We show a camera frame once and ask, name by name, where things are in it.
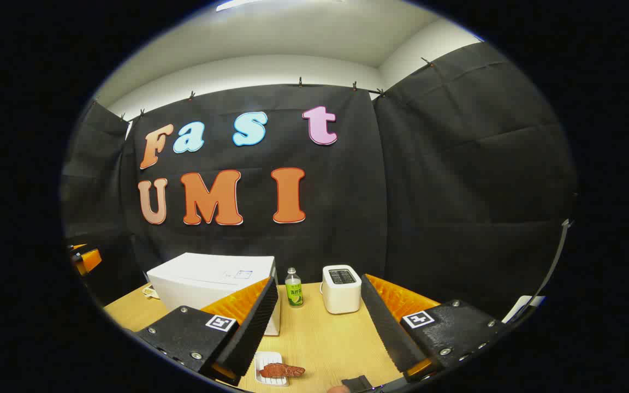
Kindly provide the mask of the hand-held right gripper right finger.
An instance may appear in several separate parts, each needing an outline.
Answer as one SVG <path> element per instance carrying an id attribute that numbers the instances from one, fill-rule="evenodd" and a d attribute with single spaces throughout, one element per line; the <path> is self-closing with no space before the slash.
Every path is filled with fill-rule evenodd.
<path id="1" fill-rule="evenodd" d="M 500 338 L 505 323 L 462 300 L 434 301 L 370 274 L 360 293 L 397 370 L 415 382 L 459 366 Z"/>

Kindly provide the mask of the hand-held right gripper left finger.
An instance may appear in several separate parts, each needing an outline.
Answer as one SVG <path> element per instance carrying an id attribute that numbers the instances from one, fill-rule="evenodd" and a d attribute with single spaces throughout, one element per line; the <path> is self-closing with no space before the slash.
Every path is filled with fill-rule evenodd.
<path id="1" fill-rule="evenodd" d="M 265 278 L 200 309 L 178 306 L 134 335 L 195 374 L 237 386 L 277 301 L 276 280 Z"/>

